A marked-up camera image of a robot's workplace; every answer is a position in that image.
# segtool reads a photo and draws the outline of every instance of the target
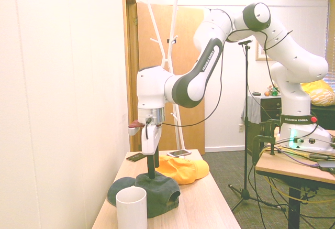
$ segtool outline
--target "table leg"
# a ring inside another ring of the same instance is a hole
[[[289,189],[289,196],[300,199],[300,190],[296,190],[293,188]],[[299,229],[300,224],[300,201],[289,199],[288,205],[290,209],[288,209],[288,229]]]

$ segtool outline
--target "green light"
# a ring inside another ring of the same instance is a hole
[[[291,134],[289,135],[289,142],[288,146],[290,148],[297,148],[297,146],[294,145],[293,138],[297,136],[297,130],[296,129],[291,129]]]

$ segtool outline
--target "white wall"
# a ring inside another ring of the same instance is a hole
[[[91,228],[129,151],[122,0],[0,3],[0,228]]]
[[[223,6],[232,12],[243,10],[252,2],[269,5],[272,16],[282,21],[292,37],[303,48],[324,56],[327,2],[326,0],[178,0],[179,5]],[[153,4],[172,4],[173,0],[151,0]],[[255,60],[255,41],[249,51],[250,91],[264,93],[271,84],[266,62]],[[220,66],[215,69],[205,95],[205,116],[214,109],[219,91]],[[206,151],[239,150],[244,148],[244,133],[238,132],[245,94],[245,57],[241,46],[226,43],[222,75],[222,97],[214,115],[205,122]]]

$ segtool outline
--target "microphone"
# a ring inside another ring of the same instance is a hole
[[[252,39],[240,42],[239,45],[246,45],[246,44],[251,43],[251,42],[252,42]]]

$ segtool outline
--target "gray carpet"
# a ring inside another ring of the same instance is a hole
[[[203,155],[203,159],[208,162],[210,172],[215,179],[221,193],[225,197],[228,205],[232,208],[240,200],[240,194],[232,191],[228,184],[233,185],[237,189],[243,188],[244,186],[244,151],[231,151],[231,152],[212,152]],[[248,156],[248,172],[252,166],[251,156]],[[253,171],[250,174],[251,183],[254,185]],[[276,186],[284,193],[288,194],[288,187],[282,183],[276,182]],[[256,188],[259,196],[262,200],[275,204],[275,200],[271,195],[270,185],[265,181],[263,176],[256,175]],[[255,197],[256,195],[248,183],[247,187],[250,196]],[[278,192],[273,190],[273,193],[279,203],[285,203],[285,201],[278,195]],[[327,189],[319,189],[320,194],[335,194],[335,191]],[[335,199],[335,195],[329,197],[315,197],[311,201],[322,200],[322,199]],[[268,207],[264,204],[260,204],[264,224],[267,229],[283,229],[287,228],[287,220],[285,215],[279,209]],[[327,203],[310,203],[301,205],[301,214],[308,216],[335,216],[335,202]],[[257,201],[244,200],[234,210],[234,215],[240,224],[242,229],[254,229],[264,228],[261,221],[260,210]],[[310,219],[305,218],[310,224],[300,218],[300,228],[316,228],[323,229],[329,228],[335,219]]]

